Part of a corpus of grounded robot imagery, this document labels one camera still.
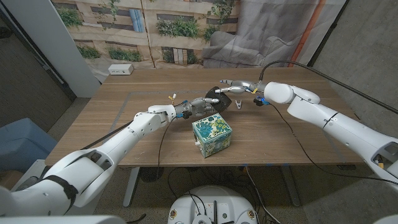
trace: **robot finger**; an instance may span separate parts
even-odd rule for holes
[[[218,90],[215,90],[215,93],[226,93],[226,92],[231,92],[234,94],[242,94],[246,91],[245,87],[243,86],[231,86],[227,88],[220,88]]]
[[[220,80],[220,83],[225,83],[225,84],[228,84],[228,85],[231,85],[232,82],[233,82],[233,80]]]

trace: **gray curtain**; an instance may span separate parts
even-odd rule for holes
[[[290,59],[317,4],[318,0],[242,0],[236,35],[215,32],[202,52],[204,67],[261,67]]]

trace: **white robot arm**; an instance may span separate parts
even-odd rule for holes
[[[116,166],[140,139],[176,117],[212,113],[218,103],[219,99],[197,98],[177,106],[149,107],[103,145],[59,160],[42,181],[28,189],[10,193],[0,187],[0,217],[64,215],[72,205],[85,206],[104,189]]]
[[[290,104],[287,111],[294,117],[318,126],[363,158],[364,162],[382,179],[398,182],[398,139],[371,128],[319,104],[320,98],[311,91],[288,84],[268,84],[247,81],[221,80],[231,87],[217,93],[245,91],[263,93],[266,101]],[[389,183],[398,191],[398,185]]]

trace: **backdrop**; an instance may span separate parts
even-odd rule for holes
[[[93,75],[308,63],[345,0],[52,0]]]

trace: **tissue box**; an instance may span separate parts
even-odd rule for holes
[[[219,152],[231,144],[232,128],[219,113],[192,123],[195,144],[203,157]]]

